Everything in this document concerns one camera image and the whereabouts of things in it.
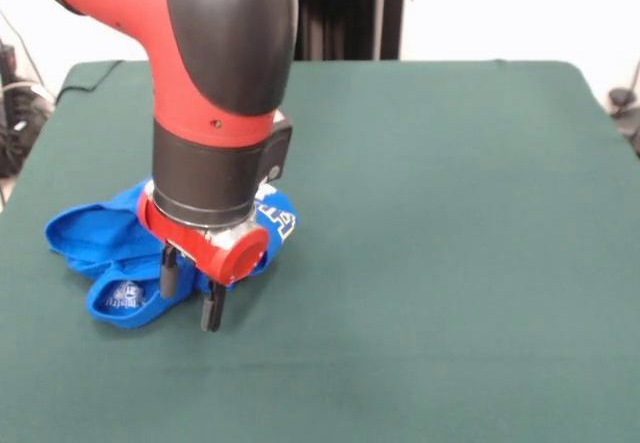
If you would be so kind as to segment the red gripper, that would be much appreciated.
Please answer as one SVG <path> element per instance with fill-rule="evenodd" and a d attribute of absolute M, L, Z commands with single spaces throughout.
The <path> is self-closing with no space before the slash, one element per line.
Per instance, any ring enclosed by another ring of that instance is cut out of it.
<path fill-rule="evenodd" d="M 257 223 L 256 208 L 249 217 L 225 228 L 197 228 L 171 220 L 154 203 L 153 185 L 144 185 L 138 200 L 138 218 L 143 227 L 164 247 L 159 278 L 163 299 L 175 297 L 178 287 L 177 250 L 203 274 L 209 294 L 203 300 L 201 329 L 216 332 L 220 328 L 226 298 L 226 287 L 247 277 L 266 252 L 268 232 Z"/>

